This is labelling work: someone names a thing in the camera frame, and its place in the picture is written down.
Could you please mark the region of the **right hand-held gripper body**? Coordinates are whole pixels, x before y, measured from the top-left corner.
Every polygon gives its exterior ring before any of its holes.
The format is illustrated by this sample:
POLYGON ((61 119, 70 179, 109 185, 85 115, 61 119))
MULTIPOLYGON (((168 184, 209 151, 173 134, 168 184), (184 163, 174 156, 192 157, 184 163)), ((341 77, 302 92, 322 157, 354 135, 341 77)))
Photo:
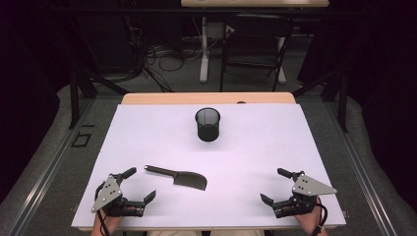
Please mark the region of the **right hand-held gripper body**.
POLYGON ((298 172, 296 175, 297 179, 292 187, 293 196, 289 199, 289 207, 284 208, 285 216, 310 213, 317 203, 318 196, 337 193, 335 188, 307 176, 304 172, 298 172))

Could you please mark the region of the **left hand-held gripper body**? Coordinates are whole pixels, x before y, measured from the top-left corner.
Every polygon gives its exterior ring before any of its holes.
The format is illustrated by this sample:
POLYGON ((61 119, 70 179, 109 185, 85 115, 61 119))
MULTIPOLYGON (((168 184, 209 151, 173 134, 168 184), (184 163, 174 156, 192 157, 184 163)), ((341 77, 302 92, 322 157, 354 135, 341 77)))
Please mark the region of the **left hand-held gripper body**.
POLYGON ((131 210, 126 206, 126 199, 120 185, 124 180, 122 174, 109 174, 107 179, 97 187, 91 213, 102 210, 107 216, 128 216, 131 210))

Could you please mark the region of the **dark grey kitchen knife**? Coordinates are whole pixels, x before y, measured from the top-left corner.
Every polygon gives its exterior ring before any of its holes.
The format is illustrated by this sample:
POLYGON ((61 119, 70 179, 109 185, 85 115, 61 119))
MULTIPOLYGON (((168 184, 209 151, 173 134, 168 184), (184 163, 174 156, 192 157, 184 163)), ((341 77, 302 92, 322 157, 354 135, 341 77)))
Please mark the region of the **dark grey kitchen knife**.
POLYGON ((201 191, 204 191, 208 185, 207 178, 196 172, 170 170, 152 165, 146 165, 145 170, 172 177, 174 185, 190 187, 201 191))

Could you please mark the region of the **black mesh pen cup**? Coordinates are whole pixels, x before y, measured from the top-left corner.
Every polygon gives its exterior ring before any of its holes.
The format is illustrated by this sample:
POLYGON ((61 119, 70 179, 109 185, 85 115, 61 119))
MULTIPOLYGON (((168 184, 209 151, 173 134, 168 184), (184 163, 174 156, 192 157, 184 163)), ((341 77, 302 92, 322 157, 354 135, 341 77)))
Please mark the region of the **black mesh pen cup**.
POLYGON ((219 137, 219 112, 211 107, 200 109, 196 115, 198 137, 204 142, 213 142, 219 137))

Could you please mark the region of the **person's left hand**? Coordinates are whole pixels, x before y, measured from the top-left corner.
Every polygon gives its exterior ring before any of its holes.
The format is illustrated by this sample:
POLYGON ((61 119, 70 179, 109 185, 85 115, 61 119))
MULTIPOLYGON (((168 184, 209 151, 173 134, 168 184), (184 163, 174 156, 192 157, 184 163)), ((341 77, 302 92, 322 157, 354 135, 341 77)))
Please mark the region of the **person's left hand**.
POLYGON ((115 232, 120 222, 122 221, 122 219, 123 219, 122 216, 119 216, 119 217, 107 216, 105 212, 101 210, 100 212, 96 214, 93 229, 102 228, 104 230, 106 229, 106 231, 110 229, 111 231, 114 230, 115 232))

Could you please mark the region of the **person's right hand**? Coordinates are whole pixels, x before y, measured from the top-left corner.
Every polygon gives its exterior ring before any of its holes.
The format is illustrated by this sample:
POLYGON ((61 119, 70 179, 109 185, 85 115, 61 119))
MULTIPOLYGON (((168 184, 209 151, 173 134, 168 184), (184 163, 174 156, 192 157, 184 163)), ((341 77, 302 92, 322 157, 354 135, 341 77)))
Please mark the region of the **person's right hand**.
POLYGON ((322 220, 321 201, 317 200, 314 209, 310 213, 295 215, 301 228, 311 235, 322 220))

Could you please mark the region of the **black metal stand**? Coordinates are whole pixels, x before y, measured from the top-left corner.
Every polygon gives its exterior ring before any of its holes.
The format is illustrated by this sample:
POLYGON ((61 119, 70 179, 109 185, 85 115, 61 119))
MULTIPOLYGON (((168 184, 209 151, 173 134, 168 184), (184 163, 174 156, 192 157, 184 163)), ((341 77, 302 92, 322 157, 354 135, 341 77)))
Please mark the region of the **black metal stand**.
POLYGON ((95 73, 91 70, 80 70, 80 71, 73 71, 70 75, 70 99, 71 99, 71 123, 69 128, 73 129, 81 118, 81 111, 80 111, 80 96, 79 91, 83 93, 83 95, 87 99, 94 99, 97 97, 97 90, 95 89, 93 83, 97 82, 106 86, 113 91, 121 95, 125 95, 128 91, 124 88, 121 88, 109 80, 105 79, 98 73, 95 73))
POLYGON ((337 106, 337 123, 343 132, 347 133, 346 127, 346 111, 347 111, 347 95, 348 95, 348 77, 337 71, 332 71, 325 74, 323 77, 305 84, 292 92, 294 97, 298 97, 307 91, 315 88, 321 83, 326 83, 325 89, 322 92, 323 101, 332 101, 338 94, 337 106))

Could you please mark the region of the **black folding chair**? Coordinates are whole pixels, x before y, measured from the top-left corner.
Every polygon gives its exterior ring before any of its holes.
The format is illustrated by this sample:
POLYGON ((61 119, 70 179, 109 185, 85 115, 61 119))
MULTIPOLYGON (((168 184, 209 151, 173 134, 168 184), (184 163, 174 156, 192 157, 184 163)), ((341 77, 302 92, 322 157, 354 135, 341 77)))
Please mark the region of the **black folding chair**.
POLYGON ((274 72, 271 86, 276 91, 287 39, 293 33, 291 19, 278 15, 240 13, 222 24, 222 55, 219 90, 223 91, 228 67, 274 72))

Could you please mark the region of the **desk with white legs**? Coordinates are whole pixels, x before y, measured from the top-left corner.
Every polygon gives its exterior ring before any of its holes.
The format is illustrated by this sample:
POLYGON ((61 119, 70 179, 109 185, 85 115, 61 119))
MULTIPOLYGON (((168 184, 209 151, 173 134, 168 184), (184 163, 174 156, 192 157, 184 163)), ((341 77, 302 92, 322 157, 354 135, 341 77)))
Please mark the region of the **desk with white legs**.
MULTIPOLYGON (((284 8, 313 8, 327 7, 328 0, 181 0, 182 7, 284 7, 284 8)), ((209 50, 207 18, 202 17, 202 64, 200 82, 208 81, 209 50)))

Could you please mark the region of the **metal floor rail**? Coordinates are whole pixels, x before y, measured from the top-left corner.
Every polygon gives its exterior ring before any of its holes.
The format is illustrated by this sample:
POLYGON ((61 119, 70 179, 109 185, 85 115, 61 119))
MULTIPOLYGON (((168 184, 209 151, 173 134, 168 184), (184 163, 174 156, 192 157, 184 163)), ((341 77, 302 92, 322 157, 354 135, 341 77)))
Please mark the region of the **metal floor rail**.
POLYGON ((382 233, 382 236, 397 236, 397 233, 387 215, 387 211, 383 206, 382 200, 379 197, 376 188, 372 184, 371 179, 366 172, 366 168, 360 159, 359 153, 353 145, 349 134, 345 133, 338 123, 337 109, 335 105, 332 103, 325 103, 325 108, 328 111, 329 117, 337 134, 342 139, 343 144, 347 149, 348 161, 351 169, 354 172, 355 178, 358 181, 367 205, 380 229, 380 232, 382 233))
POLYGON ((6 201, 0 205, 2 236, 87 236, 72 226, 96 160, 95 102, 82 105, 70 129, 67 107, 58 116, 6 201))

